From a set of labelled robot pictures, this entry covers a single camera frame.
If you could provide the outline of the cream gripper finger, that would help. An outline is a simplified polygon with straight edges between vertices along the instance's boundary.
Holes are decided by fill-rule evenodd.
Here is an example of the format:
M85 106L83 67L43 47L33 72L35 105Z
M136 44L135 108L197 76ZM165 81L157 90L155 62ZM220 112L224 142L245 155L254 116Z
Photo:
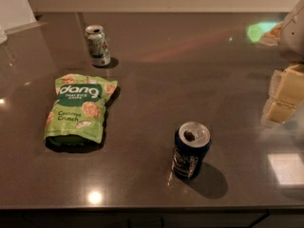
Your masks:
M292 107L268 99L263 108L260 123L270 128L277 127L284 124L294 113L295 110Z
M289 65L283 71L275 70L269 95L284 105L301 105L304 102L304 65Z

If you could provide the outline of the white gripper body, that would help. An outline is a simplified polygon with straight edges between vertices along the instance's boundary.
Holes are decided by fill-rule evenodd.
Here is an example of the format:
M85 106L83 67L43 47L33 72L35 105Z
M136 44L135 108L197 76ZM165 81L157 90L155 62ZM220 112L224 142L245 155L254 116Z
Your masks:
M278 51L280 56L289 62L304 62L304 0L299 0L285 17Z

